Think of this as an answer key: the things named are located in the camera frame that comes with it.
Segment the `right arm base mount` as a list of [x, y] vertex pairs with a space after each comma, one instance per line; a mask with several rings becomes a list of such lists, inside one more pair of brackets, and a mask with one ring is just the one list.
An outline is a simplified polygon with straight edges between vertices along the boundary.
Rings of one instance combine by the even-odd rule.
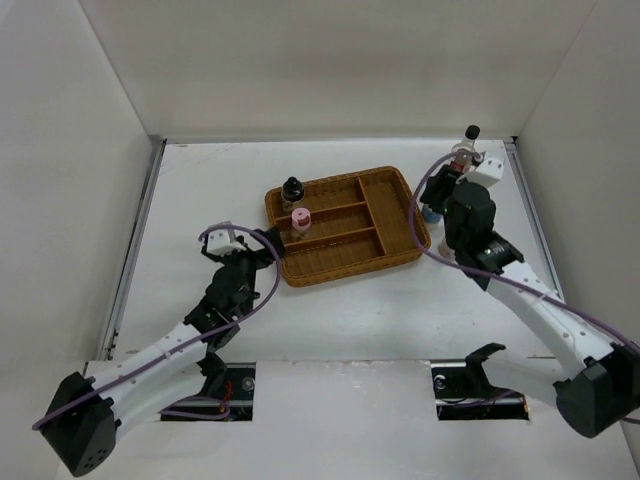
[[430, 364], [439, 421], [528, 421], [525, 397], [491, 385], [483, 363], [504, 345], [489, 343], [463, 359], [436, 360]]

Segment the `pink-cap spice bottle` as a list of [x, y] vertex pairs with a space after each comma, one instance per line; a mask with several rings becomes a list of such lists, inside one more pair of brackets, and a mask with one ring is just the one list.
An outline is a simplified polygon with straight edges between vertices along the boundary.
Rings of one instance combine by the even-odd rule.
[[298, 207], [291, 213], [291, 240], [302, 241], [311, 227], [311, 213], [304, 207]]

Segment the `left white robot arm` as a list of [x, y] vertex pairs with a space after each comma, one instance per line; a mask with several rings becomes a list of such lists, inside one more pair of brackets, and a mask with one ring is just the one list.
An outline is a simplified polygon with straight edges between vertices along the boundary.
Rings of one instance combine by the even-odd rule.
[[128, 359], [93, 376], [68, 375], [33, 425], [73, 477], [100, 466], [147, 417], [223, 390], [226, 365], [217, 353], [269, 301], [256, 290], [256, 274], [279, 267], [285, 247], [278, 227], [250, 230], [229, 222], [208, 227], [199, 240], [202, 254], [219, 267], [196, 306]]

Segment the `tall clear black-cap bottle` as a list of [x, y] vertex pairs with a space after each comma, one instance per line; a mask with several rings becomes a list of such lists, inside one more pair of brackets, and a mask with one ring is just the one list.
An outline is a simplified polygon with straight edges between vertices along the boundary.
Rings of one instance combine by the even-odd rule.
[[458, 172], [464, 173], [474, 162], [476, 157], [475, 142], [480, 135], [481, 129], [478, 125], [469, 125], [461, 141], [455, 144], [451, 152], [454, 157], [450, 165]]

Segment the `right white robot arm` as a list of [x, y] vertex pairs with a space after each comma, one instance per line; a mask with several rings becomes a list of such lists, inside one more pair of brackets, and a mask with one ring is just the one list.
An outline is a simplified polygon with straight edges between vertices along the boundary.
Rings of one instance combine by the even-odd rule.
[[465, 358], [464, 384], [483, 396], [512, 390], [556, 408], [578, 434], [594, 438], [639, 408], [639, 348], [589, 314], [562, 302], [522, 253], [494, 229], [487, 187], [450, 165], [433, 166], [413, 195], [442, 214], [449, 266], [498, 300], [547, 347], [536, 361], [488, 343]]

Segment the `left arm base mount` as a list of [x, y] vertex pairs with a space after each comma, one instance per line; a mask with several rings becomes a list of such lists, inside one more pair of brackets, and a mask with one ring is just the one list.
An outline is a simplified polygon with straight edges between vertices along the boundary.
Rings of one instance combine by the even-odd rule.
[[160, 413], [163, 422], [249, 422], [253, 419], [256, 364], [231, 363], [221, 380]]

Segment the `black-cap spice bottle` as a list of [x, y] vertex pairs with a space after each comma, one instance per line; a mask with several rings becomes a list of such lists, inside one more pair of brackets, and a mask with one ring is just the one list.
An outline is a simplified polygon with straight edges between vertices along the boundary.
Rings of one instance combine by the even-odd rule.
[[296, 177], [289, 177], [281, 187], [281, 205], [285, 215], [290, 215], [302, 204], [305, 195], [304, 184]]

